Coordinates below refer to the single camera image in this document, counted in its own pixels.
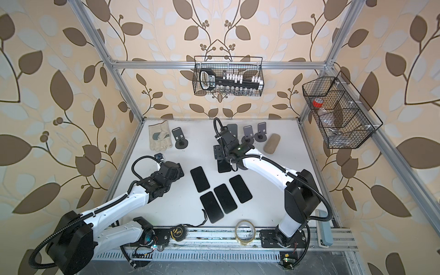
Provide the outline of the black phone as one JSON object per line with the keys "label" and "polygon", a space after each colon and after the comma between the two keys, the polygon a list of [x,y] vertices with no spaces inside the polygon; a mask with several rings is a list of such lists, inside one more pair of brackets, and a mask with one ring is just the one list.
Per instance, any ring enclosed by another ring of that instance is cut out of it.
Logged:
{"label": "black phone", "polygon": [[229,182],[241,204],[251,200],[253,198],[252,193],[248,189],[242,176],[236,175],[229,179]]}
{"label": "black phone", "polygon": [[207,180],[205,172],[201,166],[190,170],[190,174],[199,193],[210,189],[209,181]]}
{"label": "black phone", "polygon": [[226,160],[217,160],[217,170],[219,173],[231,172],[231,164],[228,163]]}

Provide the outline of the grey phone stand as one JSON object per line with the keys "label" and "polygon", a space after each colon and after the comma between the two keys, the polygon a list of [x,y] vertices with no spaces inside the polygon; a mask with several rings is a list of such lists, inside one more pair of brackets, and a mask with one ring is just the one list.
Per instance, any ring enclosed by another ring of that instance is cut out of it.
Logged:
{"label": "grey phone stand", "polygon": [[253,127],[251,125],[245,126],[243,128],[244,130],[244,136],[241,139],[242,143],[248,143],[250,145],[252,145],[254,143],[254,132],[253,132]]}

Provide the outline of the dark grey back stand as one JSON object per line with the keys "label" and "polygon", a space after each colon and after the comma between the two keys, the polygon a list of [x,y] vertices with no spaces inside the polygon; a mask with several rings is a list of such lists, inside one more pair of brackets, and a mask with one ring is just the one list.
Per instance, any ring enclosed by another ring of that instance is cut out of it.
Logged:
{"label": "dark grey back stand", "polygon": [[188,147],[188,140],[185,138],[181,127],[174,128],[172,130],[173,137],[175,139],[175,148],[183,150]]}

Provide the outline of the phone with green case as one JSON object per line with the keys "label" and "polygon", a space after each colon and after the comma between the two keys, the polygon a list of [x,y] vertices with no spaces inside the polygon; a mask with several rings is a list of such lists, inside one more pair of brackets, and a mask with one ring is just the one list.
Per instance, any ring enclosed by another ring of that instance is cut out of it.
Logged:
{"label": "phone with green case", "polygon": [[229,214],[237,209],[237,204],[226,184],[215,187],[214,192],[225,214]]}

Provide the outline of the phone with purple case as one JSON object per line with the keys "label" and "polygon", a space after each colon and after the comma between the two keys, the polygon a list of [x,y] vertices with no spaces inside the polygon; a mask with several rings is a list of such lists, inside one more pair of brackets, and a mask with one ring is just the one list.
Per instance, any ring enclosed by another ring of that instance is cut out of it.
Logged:
{"label": "phone with purple case", "polygon": [[210,223],[214,224],[219,220],[223,219],[224,214],[223,211],[218,204],[217,200],[212,191],[207,192],[206,194],[200,197],[200,201],[203,205],[204,210],[207,213],[208,219]]}

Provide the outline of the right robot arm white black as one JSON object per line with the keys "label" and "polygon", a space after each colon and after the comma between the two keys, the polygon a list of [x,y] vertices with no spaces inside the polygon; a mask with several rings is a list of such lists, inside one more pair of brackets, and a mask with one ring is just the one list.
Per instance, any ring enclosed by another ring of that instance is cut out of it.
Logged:
{"label": "right robot arm white black", "polygon": [[285,214],[275,229],[275,240],[281,247],[294,243],[294,235],[308,226],[310,220],[328,222],[333,219],[331,204],[318,191],[312,174],[288,169],[262,154],[253,145],[238,139],[214,118],[216,146],[215,158],[225,160],[240,169],[252,170],[266,178],[284,192]]}

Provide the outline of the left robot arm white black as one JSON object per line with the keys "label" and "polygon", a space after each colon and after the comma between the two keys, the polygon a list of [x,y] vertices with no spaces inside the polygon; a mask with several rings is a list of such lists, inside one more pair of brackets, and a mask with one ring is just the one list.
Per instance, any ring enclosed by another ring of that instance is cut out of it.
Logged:
{"label": "left robot arm white black", "polygon": [[152,225],[142,217],[124,225],[112,227],[112,224],[162,197],[172,183],[184,177],[181,165],[165,161],[162,154],[146,158],[155,161],[159,169],[146,178],[135,173],[137,180],[125,193],[101,206],[80,214],[74,211],[64,214],[55,231],[30,254],[29,266],[33,269],[58,267],[65,275],[75,275],[96,256],[144,238]]}

